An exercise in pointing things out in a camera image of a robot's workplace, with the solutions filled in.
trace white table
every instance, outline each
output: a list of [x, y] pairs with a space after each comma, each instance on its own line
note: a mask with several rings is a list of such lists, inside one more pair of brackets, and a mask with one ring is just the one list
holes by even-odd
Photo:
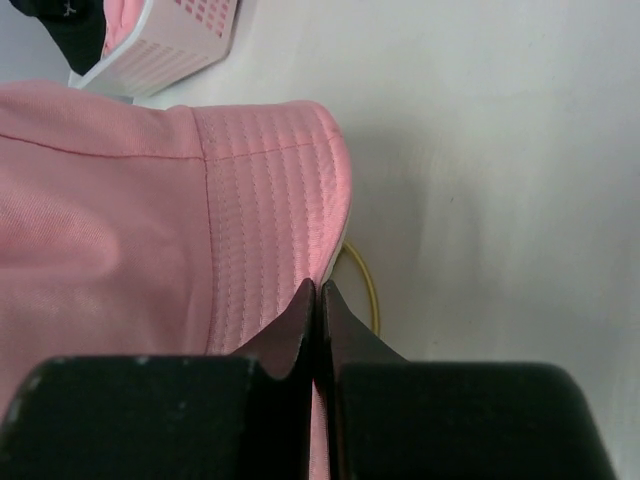
[[[384, 339], [563, 366], [635, 480], [639, 18], [605, 0], [244, 0], [223, 63], [137, 103], [325, 104]], [[366, 319], [359, 277], [337, 277]]]

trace white basket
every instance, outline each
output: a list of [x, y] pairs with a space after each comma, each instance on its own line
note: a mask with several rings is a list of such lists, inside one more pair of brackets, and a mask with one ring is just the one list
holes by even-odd
[[237, 0], [146, 0], [131, 34], [69, 86], [148, 96], [224, 58]]

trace yellow cable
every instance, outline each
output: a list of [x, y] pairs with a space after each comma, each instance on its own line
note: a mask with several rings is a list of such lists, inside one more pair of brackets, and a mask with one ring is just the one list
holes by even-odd
[[342, 244], [342, 251], [349, 255], [354, 262], [358, 265], [364, 281], [367, 285], [367, 293], [369, 294], [369, 308], [371, 310], [371, 331], [376, 337], [380, 336], [380, 305], [378, 304], [378, 294], [376, 293], [376, 287], [373, 284], [373, 278], [369, 267], [362, 258], [362, 255], [356, 250], [351, 242], [346, 241]]

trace black object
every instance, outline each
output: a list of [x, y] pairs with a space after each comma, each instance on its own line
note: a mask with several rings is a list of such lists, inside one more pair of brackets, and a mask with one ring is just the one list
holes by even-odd
[[100, 61], [107, 32], [103, 0], [9, 0], [36, 17], [69, 62], [84, 75]]
[[614, 474], [556, 367], [407, 362], [329, 282], [230, 357], [54, 359], [17, 393], [0, 478], [306, 478], [312, 378], [333, 479]]

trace black cloth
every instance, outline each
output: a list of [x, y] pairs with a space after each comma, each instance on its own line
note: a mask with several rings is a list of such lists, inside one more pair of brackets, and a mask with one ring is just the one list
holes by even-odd
[[98, 63], [107, 32], [103, 0], [9, 1], [44, 25], [74, 72], [84, 75]]

